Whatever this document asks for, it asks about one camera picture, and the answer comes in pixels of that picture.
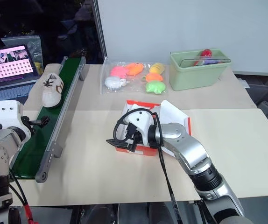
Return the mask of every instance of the white wall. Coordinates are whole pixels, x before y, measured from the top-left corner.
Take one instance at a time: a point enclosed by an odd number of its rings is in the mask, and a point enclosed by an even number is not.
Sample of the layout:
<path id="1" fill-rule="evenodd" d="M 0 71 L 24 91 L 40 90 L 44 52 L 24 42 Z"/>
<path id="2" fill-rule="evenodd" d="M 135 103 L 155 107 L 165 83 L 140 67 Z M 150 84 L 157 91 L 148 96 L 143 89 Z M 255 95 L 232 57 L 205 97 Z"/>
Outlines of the white wall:
<path id="1" fill-rule="evenodd" d="M 268 72 L 268 0 L 98 0 L 107 55 L 169 63 L 219 48 L 235 71 Z"/>

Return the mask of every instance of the white toy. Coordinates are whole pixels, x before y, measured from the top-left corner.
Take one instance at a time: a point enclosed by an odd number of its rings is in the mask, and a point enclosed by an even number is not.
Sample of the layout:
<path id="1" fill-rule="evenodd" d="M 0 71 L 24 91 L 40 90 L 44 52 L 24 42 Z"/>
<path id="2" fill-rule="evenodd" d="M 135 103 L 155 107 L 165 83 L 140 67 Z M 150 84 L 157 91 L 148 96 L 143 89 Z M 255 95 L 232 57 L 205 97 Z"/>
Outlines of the white toy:
<path id="1" fill-rule="evenodd" d="M 119 90 L 122 86 L 127 84 L 126 79 L 116 76 L 110 76 L 105 79 L 105 86 L 110 90 Z"/>

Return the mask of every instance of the pink toy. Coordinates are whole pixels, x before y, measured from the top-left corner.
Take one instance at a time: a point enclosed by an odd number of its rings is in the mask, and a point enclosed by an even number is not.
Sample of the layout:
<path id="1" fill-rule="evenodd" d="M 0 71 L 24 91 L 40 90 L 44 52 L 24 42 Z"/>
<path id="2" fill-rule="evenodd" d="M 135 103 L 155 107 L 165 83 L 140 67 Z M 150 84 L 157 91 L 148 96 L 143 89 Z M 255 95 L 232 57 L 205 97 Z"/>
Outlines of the pink toy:
<path id="1" fill-rule="evenodd" d="M 116 66 L 110 71 L 110 76 L 117 76 L 119 78 L 127 78 L 126 73 L 129 71 L 129 69 L 126 69 L 125 67 Z"/>

